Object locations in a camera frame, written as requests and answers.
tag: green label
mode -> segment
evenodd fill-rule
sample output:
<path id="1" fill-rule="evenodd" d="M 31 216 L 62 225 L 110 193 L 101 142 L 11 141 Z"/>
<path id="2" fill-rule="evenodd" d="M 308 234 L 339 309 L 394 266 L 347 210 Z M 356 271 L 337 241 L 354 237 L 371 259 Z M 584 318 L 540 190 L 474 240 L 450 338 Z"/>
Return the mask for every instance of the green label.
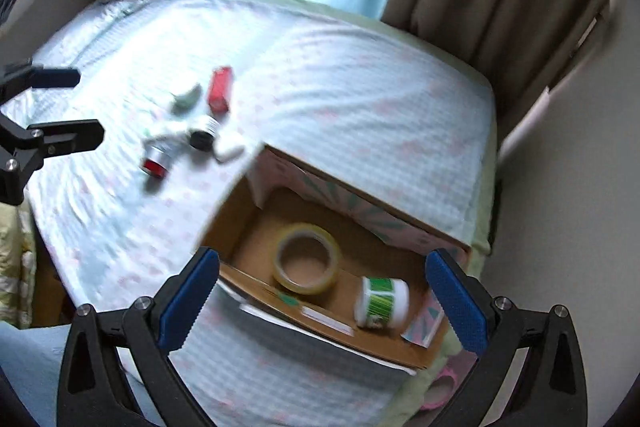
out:
<path id="1" fill-rule="evenodd" d="M 369 328 L 383 328 L 391 319 L 394 308 L 393 295 L 372 295 L 367 309 L 367 326 Z"/>
<path id="2" fill-rule="evenodd" d="M 394 290 L 394 284 L 391 279 L 386 277 L 383 279 L 369 279 L 369 284 L 372 292 L 392 292 Z"/>

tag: yellow tape roll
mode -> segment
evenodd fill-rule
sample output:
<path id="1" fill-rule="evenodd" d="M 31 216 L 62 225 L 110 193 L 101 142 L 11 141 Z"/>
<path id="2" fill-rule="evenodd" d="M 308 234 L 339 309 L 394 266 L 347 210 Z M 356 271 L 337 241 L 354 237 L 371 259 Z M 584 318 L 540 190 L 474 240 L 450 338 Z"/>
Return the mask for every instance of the yellow tape roll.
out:
<path id="1" fill-rule="evenodd" d="M 308 241 L 305 246 L 300 241 L 305 239 L 317 241 L 321 249 Z M 276 281 L 299 295 L 317 295 L 337 278 L 340 247 L 326 230 L 309 223 L 296 223 L 282 229 L 272 259 Z"/>

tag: white patterned bed sheet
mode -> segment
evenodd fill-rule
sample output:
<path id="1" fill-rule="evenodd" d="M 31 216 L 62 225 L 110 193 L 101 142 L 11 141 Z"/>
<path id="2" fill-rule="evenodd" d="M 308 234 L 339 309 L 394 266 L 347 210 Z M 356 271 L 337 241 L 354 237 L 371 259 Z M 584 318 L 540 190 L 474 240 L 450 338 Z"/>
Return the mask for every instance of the white patterned bed sheet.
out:
<path id="1" fill-rule="evenodd" d="M 494 103 L 486 81 L 442 56 L 277 3 L 101 0 L 34 57 L 79 68 L 81 84 L 30 91 L 2 110 L 23 125 L 105 127 L 97 151 L 48 160 L 28 186 L 66 288 L 103 311 L 180 271 L 262 142 L 470 244 Z M 225 126 L 247 152 L 224 165 L 184 154 L 158 191 L 145 190 L 143 129 L 177 118 L 168 87 L 206 88 L 225 64 L 236 74 Z M 201 101 L 180 118 L 205 111 Z M 408 378 L 243 314 L 220 291 L 172 361 L 221 426 L 376 425 Z"/>

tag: green and white object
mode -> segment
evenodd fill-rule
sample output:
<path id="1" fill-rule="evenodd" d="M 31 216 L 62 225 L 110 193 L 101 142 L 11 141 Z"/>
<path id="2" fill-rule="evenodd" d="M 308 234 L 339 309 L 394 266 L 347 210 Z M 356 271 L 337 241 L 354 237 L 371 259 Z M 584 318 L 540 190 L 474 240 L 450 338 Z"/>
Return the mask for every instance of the green and white object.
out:
<path id="1" fill-rule="evenodd" d="M 362 278 L 353 314 L 360 328 L 398 328 L 409 311 L 409 286 L 401 279 Z"/>

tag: blue gripper pad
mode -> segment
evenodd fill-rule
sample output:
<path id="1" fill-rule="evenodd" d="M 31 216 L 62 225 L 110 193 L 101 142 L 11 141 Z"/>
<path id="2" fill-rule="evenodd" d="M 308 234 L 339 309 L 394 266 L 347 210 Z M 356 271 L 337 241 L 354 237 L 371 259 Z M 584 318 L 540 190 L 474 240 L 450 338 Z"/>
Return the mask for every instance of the blue gripper pad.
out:
<path id="1" fill-rule="evenodd" d="M 168 288 L 175 289 L 175 295 L 165 304 L 159 317 L 158 347 L 161 351 L 168 353 L 182 347 L 219 275 L 218 252 L 200 248 L 180 274 L 169 278 L 167 283 L 170 285 L 165 283 Z"/>
<path id="2" fill-rule="evenodd" d="M 462 346 L 467 351 L 480 356 L 488 344 L 489 331 L 486 317 L 458 278 L 460 276 L 467 278 L 467 276 L 459 267 L 457 268 L 460 274 L 456 276 L 443 259 L 440 250 L 434 250 L 427 256 L 425 261 L 427 281 Z M 455 263 L 446 251 L 444 255 Z"/>

